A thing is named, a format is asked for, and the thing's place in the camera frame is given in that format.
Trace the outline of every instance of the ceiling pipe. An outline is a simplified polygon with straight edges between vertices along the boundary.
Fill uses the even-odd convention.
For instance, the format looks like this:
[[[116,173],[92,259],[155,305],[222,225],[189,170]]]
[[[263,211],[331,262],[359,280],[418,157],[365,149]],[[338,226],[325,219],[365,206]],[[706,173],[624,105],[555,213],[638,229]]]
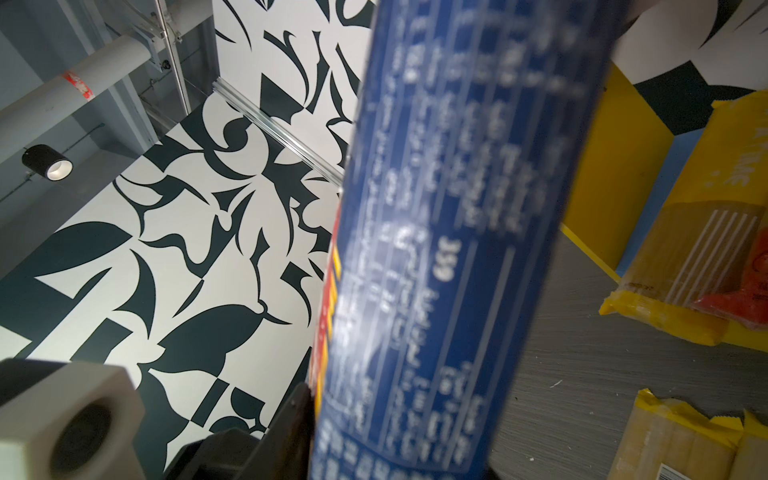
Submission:
[[[179,35],[213,14],[211,0],[178,0],[169,10]],[[150,57],[143,43],[131,35],[122,35],[4,108],[0,111],[0,162],[75,113]]]

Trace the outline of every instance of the gray wooden table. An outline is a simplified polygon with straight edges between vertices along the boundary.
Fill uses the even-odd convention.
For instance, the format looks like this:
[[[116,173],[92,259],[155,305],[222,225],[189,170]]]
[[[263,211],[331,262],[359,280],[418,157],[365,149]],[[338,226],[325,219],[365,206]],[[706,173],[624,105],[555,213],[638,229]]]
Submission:
[[[598,315],[615,287],[560,235],[497,428],[490,463],[502,478],[606,478],[634,397],[646,387],[706,415],[744,407],[768,415],[768,353],[698,346]]]

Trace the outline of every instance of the ceiling light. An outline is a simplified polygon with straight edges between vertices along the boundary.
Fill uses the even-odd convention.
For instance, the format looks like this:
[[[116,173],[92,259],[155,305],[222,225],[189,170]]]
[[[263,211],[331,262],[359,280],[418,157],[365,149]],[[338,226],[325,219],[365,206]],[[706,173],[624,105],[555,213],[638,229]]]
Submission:
[[[35,145],[22,155],[22,163],[41,177],[58,181],[72,172],[72,162],[48,145]]]

